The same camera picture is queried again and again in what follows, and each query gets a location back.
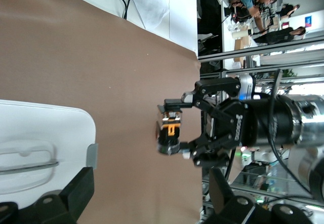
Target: bolt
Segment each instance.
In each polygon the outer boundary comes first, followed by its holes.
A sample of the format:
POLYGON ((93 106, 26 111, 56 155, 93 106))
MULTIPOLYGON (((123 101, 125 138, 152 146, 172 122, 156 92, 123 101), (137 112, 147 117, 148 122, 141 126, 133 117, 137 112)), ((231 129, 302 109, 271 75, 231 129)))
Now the bolt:
POLYGON ((280 206, 280 210, 287 215, 292 215, 294 213, 291 208, 285 205, 280 206))
POLYGON ((9 209, 8 205, 0 206, 0 212, 6 211, 9 209))
POLYGON ((248 200, 245 198, 238 198, 237 201, 241 205, 247 205, 249 203, 248 200))
POLYGON ((48 203, 50 203, 51 201, 53 200, 53 198, 46 198, 46 199, 44 199, 43 200, 43 204, 48 204, 48 203))

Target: crumpled white plastic bag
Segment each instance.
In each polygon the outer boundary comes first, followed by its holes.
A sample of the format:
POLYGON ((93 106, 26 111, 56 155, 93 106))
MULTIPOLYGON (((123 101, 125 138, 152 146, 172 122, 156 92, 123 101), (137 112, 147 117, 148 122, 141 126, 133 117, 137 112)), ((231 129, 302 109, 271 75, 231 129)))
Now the crumpled white plastic bag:
POLYGON ((154 30, 169 13, 167 0, 133 0, 146 30, 154 30))

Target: screw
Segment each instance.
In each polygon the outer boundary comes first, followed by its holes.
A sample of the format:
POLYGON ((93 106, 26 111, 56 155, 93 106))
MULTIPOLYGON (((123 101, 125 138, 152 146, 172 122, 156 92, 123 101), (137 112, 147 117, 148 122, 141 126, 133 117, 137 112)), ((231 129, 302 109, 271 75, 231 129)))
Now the screw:
POLYGON ((294 213, 291 208, 285 205, 280 206, 280 210, 287 215, 292 215, 294 213))
POLYGON ((43 204, 48 204, 53 200, 53 198, 46 198, 43 200, 43 204))
POLYGON ((247 205, 249 203, 248 200, 245 198, 238 198, 237 201, 241 205, 247 205))
POLYGON ((9 209, 8 205, 0 206, 0 212, 6 211, 9 209))

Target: white paper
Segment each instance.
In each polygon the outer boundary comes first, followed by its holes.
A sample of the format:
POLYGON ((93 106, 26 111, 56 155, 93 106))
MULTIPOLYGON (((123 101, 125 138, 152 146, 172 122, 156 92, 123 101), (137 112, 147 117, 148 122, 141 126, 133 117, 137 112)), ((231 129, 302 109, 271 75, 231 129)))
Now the white paper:
POLYGON ((168 0, 133 0, 146 30, 154 30, 169 13, 168 0))

